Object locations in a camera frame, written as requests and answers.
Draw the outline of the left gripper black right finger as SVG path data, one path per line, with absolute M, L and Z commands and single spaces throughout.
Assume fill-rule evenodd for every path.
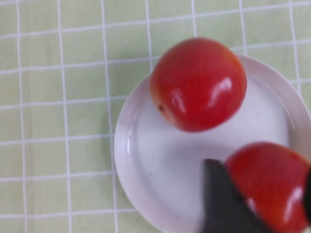
M 302 196 L 302 214 L 303 218 L 311 217 L 311 167 L 302 167 L 303 176 L 303 196 Z

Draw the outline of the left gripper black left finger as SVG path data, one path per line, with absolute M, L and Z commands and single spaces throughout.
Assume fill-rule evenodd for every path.
M 202 233 L 271 232 L 247 207 L 224 164 L 216 159 L 203 162 L 203 204 Z

